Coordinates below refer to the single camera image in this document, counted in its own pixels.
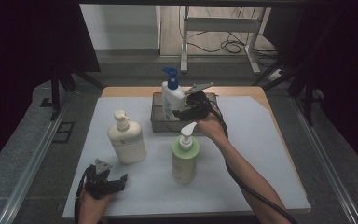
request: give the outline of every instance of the pump bottle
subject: pump bottle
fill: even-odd
[[[174,68],[162,69],[169,76],[167,81],[162,82],[162,109],[165,120],[176,120],[173,110],[182,111],[185,106],[185,93],[178,81],[178,71]]]
[[[141,125],[130,121],[124,110],[115,112],[115,120],[117,123],[109,128],[107,135],[118,159],[123,164],[144,160],[146,150]]]
[[[172,176],[182,184],[191,182],[196,175],[200,143],[191,136],[196,122],[186,125],[172,143]]]

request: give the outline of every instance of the bottle cap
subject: bottle cap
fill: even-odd
[[[117,110],[115,112],[115,120],[117,121],[117,128],[119,131],[125,132],[130,128],[130,118],[126,116],[126,111]]]
[[[193,140],[191,139],[191,134],[193,133],[194,127],[196,127],[197,123],[192,122],[187,124],[182,128],[181,133],[182,137],[180,138],[180,148],[183,150],[189,150],[193,147]]]
[[[170,76],[170,78],[168,78],[168,89],[170,90],[178,89],[179,86],[179,81],[177,78],[178,70],[171,67],[164,67],[162,71],[164,71],[165,73],[168,74],[168,76]]]

